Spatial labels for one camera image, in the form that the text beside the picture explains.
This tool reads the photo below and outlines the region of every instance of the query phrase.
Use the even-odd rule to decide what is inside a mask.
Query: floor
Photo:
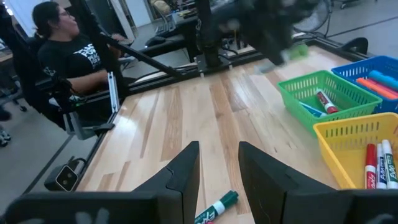
[[[394,39],[398,33],[398,1],[396,0],[363,0],[361,4],[339,9],[336,3],[331,18],[329,35],[338,42],[346,42],[355,37],[366,37],[369,40],[369,51],[398,57],[398,42]],[[156,25],[138,28],[139,36],[133,48],[142,49],[148,38],[154,35]],[[179,50],[161,55],[156,60],[170,66],[188,63],[186,52]],[[143,73],[154,71],[154,68],[134,62],[124,71],[125,76],[138,77]],[[62,147],[63,150],[54,160],[49,170],[66,163],[72,156],[85,157],[90,152],[95,138],[79,141],[70,138],[56,125],[37,114],[32,108],[28,112],[19,111],[14,105],[6,105],[12,112],[13,119],[2,123],[13,137],[12,142],[0,149],[0,213],[7,205],[25,191],[46,163]],[[43,181],[47,171],[33,187],[33,192],[46,191]]]

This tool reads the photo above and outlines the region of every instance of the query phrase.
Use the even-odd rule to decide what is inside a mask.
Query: red marker cap
[[[368,144],[366,147],[366,166],[376,166],[376,146]]]

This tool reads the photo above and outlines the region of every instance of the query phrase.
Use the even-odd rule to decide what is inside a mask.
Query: background desk
[[[237,206],[216,224],[254,223],[240,177],[239,141],[338,188],[317,139],[285,109],[277,83],[348,61],[310,47],[309,58],[253,75],[253,66],[262,63],[127,98],[114,120],[116,127],[105,136],[78,190],[131,191],[191,141],[200,142],[201,153],[197,213],[231,189],[239,193]]]

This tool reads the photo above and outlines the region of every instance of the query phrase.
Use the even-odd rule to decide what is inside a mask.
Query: white wall
[[[32,19],[33,8],[47,0],[6,0],[6,6],[14,13],[14,17],[30,37],[36,32]]]
[[[146,0],[126,0],[136,27],[150,24],[150,17],[144,1]]]

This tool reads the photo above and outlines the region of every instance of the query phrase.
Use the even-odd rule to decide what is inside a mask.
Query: white marker
[[[384,160],[386,165],[387,174],[387,189],[398,189],[398,180],[396,167],[394,165],[394,156],[392,155],[392,149],[388,140],[382,141]]]
[[[386,169],[382,144],[377,144],[376,189],[387,189]]]

